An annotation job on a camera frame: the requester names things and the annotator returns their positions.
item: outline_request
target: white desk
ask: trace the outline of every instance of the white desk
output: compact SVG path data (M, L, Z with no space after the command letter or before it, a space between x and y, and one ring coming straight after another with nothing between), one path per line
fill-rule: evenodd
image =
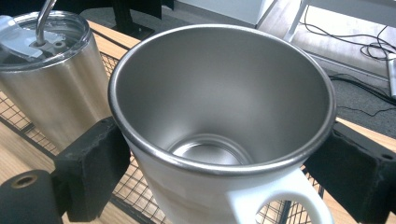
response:
M396 27L395 0L303 0L291 27L283 37L284 40L290 42L293 39L298 22L308 6Z

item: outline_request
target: metal leg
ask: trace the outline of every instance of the metal leg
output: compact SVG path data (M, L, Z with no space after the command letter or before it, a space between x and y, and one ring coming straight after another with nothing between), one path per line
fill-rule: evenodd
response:
M291 40L294 38L294 33L296 31L298 22L300 18L303 16L303 13L306 9L306 7L311 3L312 0L303 0L303 2L300 4L300 8L297 11L296 16L294 17L294 21L291 24L291 27L289 30L286 32L285 36L283 37L284 40L291 42Z

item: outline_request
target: light wood floor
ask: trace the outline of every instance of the light wood floor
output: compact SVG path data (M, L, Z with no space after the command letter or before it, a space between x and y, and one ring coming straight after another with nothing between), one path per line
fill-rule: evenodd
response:
M259 30L283 38L291 26L299 5L300 1L297 0L277 0L273 9L260 25ZM359 20L317 7L308 9L307 23L314 24L333 35L366 34L377 36L385 27L382 24ZM387 40L390 44L396 45L395 28L388 27L380 37ZM348 40L366 44L375 42L375 39L365 37L354 37ZM328 36L312 34L303 25L297 27L291 43L301 49L340 63L346 63L375 75L388 76L386 63L362 55L360 46L344 43Z

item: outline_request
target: black wire mesh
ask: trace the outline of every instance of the black wire mesh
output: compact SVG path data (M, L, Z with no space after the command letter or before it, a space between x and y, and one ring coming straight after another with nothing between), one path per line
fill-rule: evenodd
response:
M118 60L104 53L101 54L107 75L110 77ZM15 132L19 135L24 135L24 137L27 136L36 142L36 147L42 147L40 150L47 150L53 156L56 156L58 153L56 147L1 91L0 119L15 127L13 130L16 130ZM309 174L306 174L306 176L318 190L318 193L323 196L323 188ZM119 206L127 206L131 210L142 214L147 218L140 218L140 220L144 220L143 222L159 224L171 223L156 204L149 186L133 156L131 157L131 163L127 172L120 180L120 183L115 187L113 194L118 198L118 200L112 201L113 203L122 203L119 204ZM300 204L289 201L276 201L265 205L257 214L256 221L261 224L311 223L305 209Z

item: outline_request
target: mug rim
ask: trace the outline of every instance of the mug rim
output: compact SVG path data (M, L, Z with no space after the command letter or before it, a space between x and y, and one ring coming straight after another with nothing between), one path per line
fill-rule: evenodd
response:
M205 29L205 28L215 28L215 29L232 29L237 31L249 32L254 35L261 35L266 38L272 38L275 41L278 41L281 44L286 45L287 47L297 51L304 58L306 58L310 63L314 65L317 69L318 73L321 75L323 84L326 88L326 92L329 97L329 109L323 120L322 125L318 129L318 132L313 135L309 141L303 144L301 147L296 148L293 152L280 157L276 160L266 161L262 163L254 163L249 165L218 165L211 163L204 163L198 161L192 161L188 159L184 159L182 157L176 156L172 153L169 153L159 147L152 145L148 140L146 140L143 136L141 136L131 124L127 122L127 119L122 114L120 110L120 104L117 98L117 84L118 79L121 73L123 66L127 63L127 61L140 49L149 44L150 41L160 38L163 35L172 34L179 31L185 31L190 29ZM336 105L335 105L335 94L332 87L332 83L324 70L318 65L316 61L312 59L307 53L305 53L302 49L293 46L289 42L286 42L278 37L268 35L261 31L257 31L251 28L236 26L236 25L228 25L228 24L198 24L198 25L188 25L179 27L176 29L172 29L157 35L154 35L142 42L138 43L132 49L130 49L122 58L119 60L118 64L113 70L113 74L110 78L108 85L108 102L110 105L111 112L113 114L114 120L117 125L120 127L123 135L132 143L134 146L144 153L150 155L150 157L154 158L157 161L161 161L167 164L172 164L182 170L188 170L193 172L198 172L206 175L226 175L226 176L238 176L238 175L255 175L268 171L281 170L288 167L292 167L294 165L302 165L302 163L313 154L320 145L328 138L332 125L335 122L336 117Z

